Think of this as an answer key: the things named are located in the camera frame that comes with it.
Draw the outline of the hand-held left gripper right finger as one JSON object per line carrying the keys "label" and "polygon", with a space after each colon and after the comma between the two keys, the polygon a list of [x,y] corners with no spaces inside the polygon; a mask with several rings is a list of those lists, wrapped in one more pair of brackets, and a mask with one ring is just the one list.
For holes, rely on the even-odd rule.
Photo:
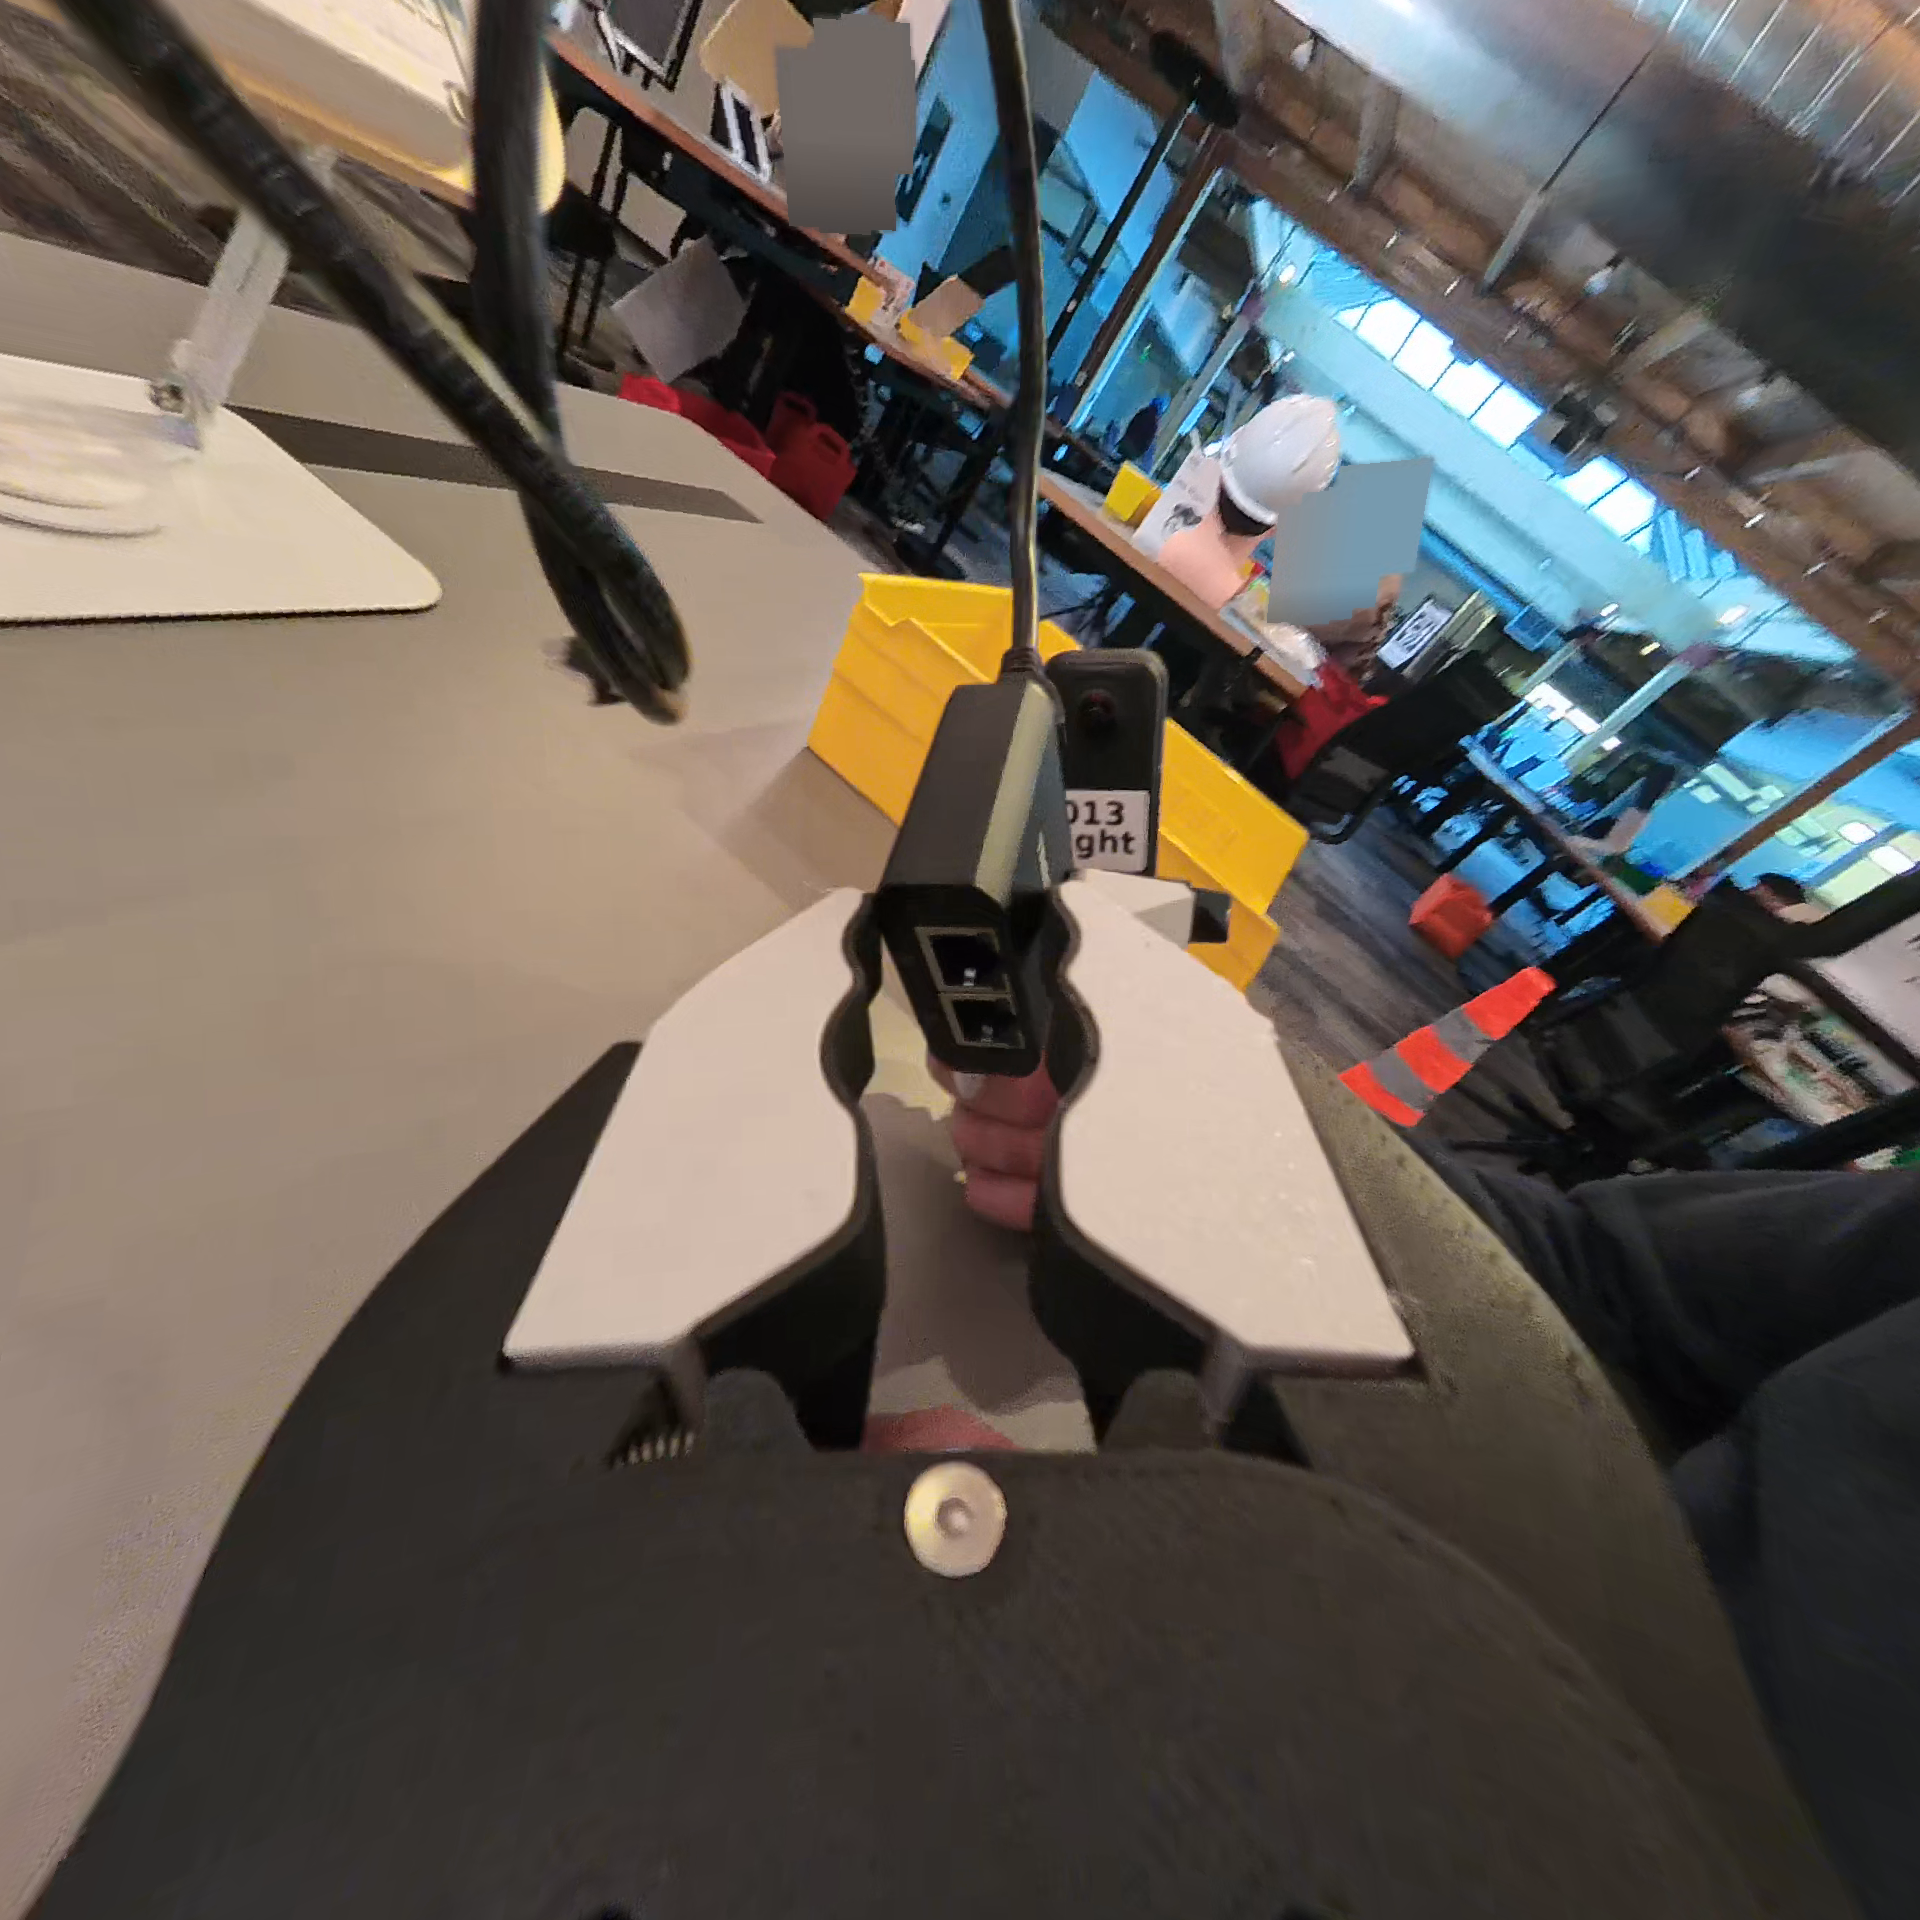
{"label": "hand-held left gripper right finger", "polygon": [[1092,1431],[1156,1372],[1197,1384],[1214,1433],[1270,1377],[1411,1376],[1274,1025],[1118,891],[1066,891],[1058,929],[1031,1313]]}

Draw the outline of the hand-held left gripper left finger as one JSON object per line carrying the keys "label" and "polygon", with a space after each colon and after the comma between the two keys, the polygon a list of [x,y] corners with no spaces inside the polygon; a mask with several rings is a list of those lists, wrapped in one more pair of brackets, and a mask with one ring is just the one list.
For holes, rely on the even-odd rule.
{"label": "hand-held left gripper left finger", "polygon": [[760,1372],[814,1448],[856,1450],[884,1300],[861,1094],[880,929],[819,894],[647,1033],[502,1339],[519,1372],[642,1370],[684,1428]]}

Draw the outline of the black pigtail ethernet adapter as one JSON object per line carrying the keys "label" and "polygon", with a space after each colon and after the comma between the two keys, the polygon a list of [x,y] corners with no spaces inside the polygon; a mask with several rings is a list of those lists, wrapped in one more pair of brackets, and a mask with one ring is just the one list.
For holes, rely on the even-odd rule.
{"label": "black pigtail ethernet adapter", "polygon": [[1045,285],[1038,140],[1016,5],[981,6],[1009,199],[1018,386],[1009,414],[1009,645],[942,717],[874,894],[929,1054],[954,1079],[1029,1079],[1052,1024],[1045,918],[1068,864],[1063,706],[1038,649]]}

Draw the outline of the yellow plastic bin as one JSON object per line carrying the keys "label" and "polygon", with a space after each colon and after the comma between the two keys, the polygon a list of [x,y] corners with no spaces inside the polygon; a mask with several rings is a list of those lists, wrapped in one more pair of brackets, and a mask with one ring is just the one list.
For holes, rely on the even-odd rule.
{"label": "yellow plastic bin", "polygon": [[[946,698],[993,683],[1009,625],[1009,589],[861,576],[807,747],[903,822]],[[1156,871],[1231,894],[1227,942],[1188,955],[1241,992],[1282,937],[1270,909],[1306,843],[1303,822],[1165,721]]]}

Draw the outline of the person's right hand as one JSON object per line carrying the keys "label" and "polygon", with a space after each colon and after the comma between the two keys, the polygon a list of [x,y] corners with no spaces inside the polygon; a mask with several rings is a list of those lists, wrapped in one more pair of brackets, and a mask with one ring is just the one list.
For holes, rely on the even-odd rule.
{"label": "person's right hand", "polygon": [[1038,1211],[1045,1151],[1063,1094],[1049,1064],[1031,1076],[959,1076],[939,1058],[929,1070],[954,1106],[946,1116],[966,1210],[993,1229],[1029,1234]]}

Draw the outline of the pink mannequin head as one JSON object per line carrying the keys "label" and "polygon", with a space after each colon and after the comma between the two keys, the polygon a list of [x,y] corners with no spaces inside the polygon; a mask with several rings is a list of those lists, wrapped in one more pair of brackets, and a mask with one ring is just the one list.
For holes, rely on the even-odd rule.
{"label": "pink mannequin head", "polygon": [[1217,494],[1192,524],[1175,527],[1160,545],[1160,569],[1206,611],[1224,611],[1246,591],[1270,520],[1241,509]]}

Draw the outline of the wooden office desk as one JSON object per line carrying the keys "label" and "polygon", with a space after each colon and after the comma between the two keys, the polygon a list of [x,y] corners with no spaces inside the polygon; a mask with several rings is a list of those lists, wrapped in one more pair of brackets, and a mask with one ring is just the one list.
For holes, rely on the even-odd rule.
{"label": "wooden office desk", "polygon": [[1063,513],[1086,540],[1101,549],[1107,576],[1125,576],[1129,583],[1128,596],[1137,599],[1140,609],[1156,611],[1172,626],[1206,634],[1214,652],[1252,664],[1252,669],[1269,685],[1274,685],[1284,701],[1296,701],[1309,685],[1315,685],[1315,669],[1294,672],[1284,656],[1262,645],[1262,636],[1253,636],[1231,614],[1208,609],[1160,560],[1147,556],[1129,529],[1107,516],[1105,503],[1089,487],[1077,487],[1045,467],[1038,474],[1038,499]]}

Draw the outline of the red cloth on chair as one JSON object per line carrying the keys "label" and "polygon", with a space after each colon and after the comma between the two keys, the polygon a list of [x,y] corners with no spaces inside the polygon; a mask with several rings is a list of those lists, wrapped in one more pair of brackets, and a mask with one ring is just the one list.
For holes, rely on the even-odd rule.
{"label": "red cloth on chair", "polygon": [[1319,661],[1315,683],[1284,708],[1274,728],[1284,783],[1296,783],[1339,732],[1383,706],[1387,695],[1362,685],[1339,661]]}

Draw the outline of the white product box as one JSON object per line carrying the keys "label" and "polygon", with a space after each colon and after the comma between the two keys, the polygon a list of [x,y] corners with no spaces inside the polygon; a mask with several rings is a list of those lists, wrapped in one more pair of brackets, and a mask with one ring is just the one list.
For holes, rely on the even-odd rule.
{"label": "white product box", "polygon": [[1147,560],[1156,560],[1172,536],[1206,524],[1217,509],[1217,474],[1217,443],[1202,443],[1186,453],[1137,527],[1137,545]]}

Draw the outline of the orange traffic cone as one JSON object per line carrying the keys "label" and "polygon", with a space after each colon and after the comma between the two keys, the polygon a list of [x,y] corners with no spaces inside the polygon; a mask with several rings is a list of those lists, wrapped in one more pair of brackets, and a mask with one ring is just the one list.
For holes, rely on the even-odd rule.
{"label": "orange traffic cone", "polygon": [[1383,1054],[1345,1067],[1337,1082],[1391,1127],[1413,1131],[1442,1094],[1455,1092],[1556,992],[1559,984],[1541,966],[1513,974],[1498,988],[1489,988],[1455,1007],[1448,1017],[1407,1033]]}

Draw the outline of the black office chair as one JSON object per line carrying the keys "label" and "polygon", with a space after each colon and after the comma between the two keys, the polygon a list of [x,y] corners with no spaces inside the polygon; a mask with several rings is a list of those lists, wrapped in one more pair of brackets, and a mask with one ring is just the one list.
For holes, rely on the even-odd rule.
{"label": "black office chair", "polygon": [[1344,847],[1387,799],[1516,706],[1485,656],[1455,656],[1419,685],[1337,728],[1282,799],[1315,843]]}

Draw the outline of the white hard hat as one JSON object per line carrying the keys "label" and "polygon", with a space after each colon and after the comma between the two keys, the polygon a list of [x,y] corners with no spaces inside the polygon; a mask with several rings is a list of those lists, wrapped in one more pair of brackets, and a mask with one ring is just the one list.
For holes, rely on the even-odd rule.
{"label": "white hard hat", "polygon": [[1257,529],[1274,529],[1286,509],[1325,494],[1337,474],[1339,408],[1324,396],[1278,400],[1217,450],[1217,496]]}

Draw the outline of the white paper sheet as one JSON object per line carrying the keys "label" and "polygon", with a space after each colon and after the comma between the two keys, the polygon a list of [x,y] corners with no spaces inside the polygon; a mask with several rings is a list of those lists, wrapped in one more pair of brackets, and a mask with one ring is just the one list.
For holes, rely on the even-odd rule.
{"label": "white paper sheet", "polygon": [[611,305],[611,322],[659,381],[729,350],[744,316],[749,298],[711,239],[688,243]]}

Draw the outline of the instruction board on white stand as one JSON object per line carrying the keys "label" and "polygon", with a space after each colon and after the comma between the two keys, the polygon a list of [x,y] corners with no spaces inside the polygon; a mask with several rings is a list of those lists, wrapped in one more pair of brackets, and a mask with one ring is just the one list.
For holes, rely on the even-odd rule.
{"label": "instruction board on white stand", "polygon": [[[220,78],[293,134],[471,189],[478,5],[186,5]],[[431,611],[441,583],[229,396],[290,273],[239,212],[150,375],[4,354],[4,626]]]}

